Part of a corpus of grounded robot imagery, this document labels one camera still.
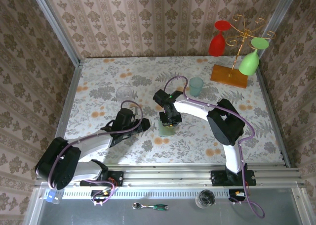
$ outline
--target floral tablecloth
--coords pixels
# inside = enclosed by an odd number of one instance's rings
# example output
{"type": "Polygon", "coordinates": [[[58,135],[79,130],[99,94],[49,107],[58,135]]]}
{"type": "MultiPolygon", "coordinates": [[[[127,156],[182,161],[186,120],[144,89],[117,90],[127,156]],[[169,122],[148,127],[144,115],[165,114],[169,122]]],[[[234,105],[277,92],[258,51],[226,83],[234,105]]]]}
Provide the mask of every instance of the floral tablecloth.
{"type": "MultiPolygon", "coordinates": [[[[248,78],[246,89],[210,81],[214,64],[231,66],[233,60],[233,56],[86,59],[65,137],[72,139],[89,135],[114,119],[120,109],[116,91],[119,87],[128,86],[132,89],[133,100],[141,104],[145,117],[151,121],[151,127],[110,149],[92,153],[91,158],[107,164],[224,164],[222,145],[214,138],[208,122],[200,118],[182,114],[183,122],[178,126],[176,135],[159,137],[158,113],[162,108],[152,100],[155,92],[173,76],[184,75],[188,79],[199,76],[204,80],[199,99],[212,103],[228,99],[254,127],[255,138],[243,145],[246,162],[281,163],[256,75],[248,78]]],[[[172,93],[182,90],[183,86],[184,80],[174,80],[166,91],[172,93]]],[[[129,103],[125,107],[134,109],[129,103]]],[[[244,131],[244,136],[250,134],[247,127],[244,131]]]]}

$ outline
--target white vent grille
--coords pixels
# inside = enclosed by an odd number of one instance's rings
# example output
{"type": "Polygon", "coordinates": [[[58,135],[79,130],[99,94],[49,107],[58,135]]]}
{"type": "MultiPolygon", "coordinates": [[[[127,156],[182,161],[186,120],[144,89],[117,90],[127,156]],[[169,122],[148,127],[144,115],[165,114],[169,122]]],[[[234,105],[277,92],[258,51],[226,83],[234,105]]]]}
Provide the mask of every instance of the white vent grille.
{"type": "MultiPolygon", "coordinates": [[[[210,189],[215,198],[229,198],[228,189],[210,189]]],[[[44,199],[47,198],[49,189],[46,190],[44,199]]],[[[126,189],[119,188],[111,199],[193,199],[202,189],[126,189]]],[[[57,191],[63,199],[90,199],[91,188],[67,188],[57,191]]]]}

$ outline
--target green handle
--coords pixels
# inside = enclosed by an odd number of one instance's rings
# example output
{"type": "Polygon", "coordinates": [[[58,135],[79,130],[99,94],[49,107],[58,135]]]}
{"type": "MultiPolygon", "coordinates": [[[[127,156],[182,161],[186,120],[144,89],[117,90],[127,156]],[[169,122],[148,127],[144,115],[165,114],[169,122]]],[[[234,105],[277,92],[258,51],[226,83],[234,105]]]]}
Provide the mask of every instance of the green handle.
{"type": "Polygon", "coordinates": [[[165,204],[155,204],[154,209],[158,211],[167,211],[169,207],[168,205],[165,205],[165,204]]]}

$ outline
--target light blue glass cup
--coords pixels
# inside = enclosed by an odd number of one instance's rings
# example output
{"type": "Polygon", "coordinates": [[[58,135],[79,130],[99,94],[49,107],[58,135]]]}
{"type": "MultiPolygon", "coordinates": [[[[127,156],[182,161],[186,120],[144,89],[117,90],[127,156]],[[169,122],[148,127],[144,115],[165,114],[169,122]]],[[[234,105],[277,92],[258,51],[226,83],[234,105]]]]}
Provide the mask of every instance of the light blue glass cup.
{"type": "Polygon", "coordinates": [[[204,82],[199,77],[194,77],[190,79],[190,95],[198,96],[201,93],[204,82]]]}

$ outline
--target orange base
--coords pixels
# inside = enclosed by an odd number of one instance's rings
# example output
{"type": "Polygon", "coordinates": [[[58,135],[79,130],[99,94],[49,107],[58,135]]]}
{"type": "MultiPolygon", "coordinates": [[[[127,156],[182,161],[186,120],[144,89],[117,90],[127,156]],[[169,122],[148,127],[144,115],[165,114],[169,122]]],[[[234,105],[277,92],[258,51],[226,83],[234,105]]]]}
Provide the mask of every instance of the orange base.
{"type": "Polygon", "coordinates": [[[231,73],[231,69],[232,68],[214,64],[211,80],[239,88],[246,88],[248,76],[242,74],[238,69],[233,69],[231,73]]]}

